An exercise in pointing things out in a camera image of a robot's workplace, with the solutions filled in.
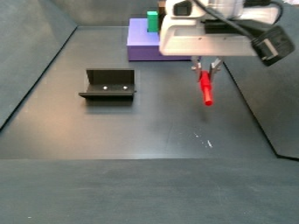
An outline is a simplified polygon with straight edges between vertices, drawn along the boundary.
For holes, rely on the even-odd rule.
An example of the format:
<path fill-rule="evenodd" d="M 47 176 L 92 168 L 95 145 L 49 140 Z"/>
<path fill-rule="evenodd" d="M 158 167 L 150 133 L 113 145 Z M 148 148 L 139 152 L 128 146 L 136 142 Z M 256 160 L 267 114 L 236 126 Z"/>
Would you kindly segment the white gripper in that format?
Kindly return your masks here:
<path fill-rule="evenodd" d="M 244 7 L 246 0 L 166 0 L 166 15 L 160 28 L 160 53 L 166 56 L 192 56 L 191 70 L 202 77 L 199 56 L 256 56 L 251 39 L 226 24 L 208 28 L 218 20 L 196 5 L 215 9 L 231 22 L 252 22 L 252 29 L 272 25 L 279 9 L 268 6 Z M 223 58 L 210 63 L 210 79 L 220 70 Z"/>

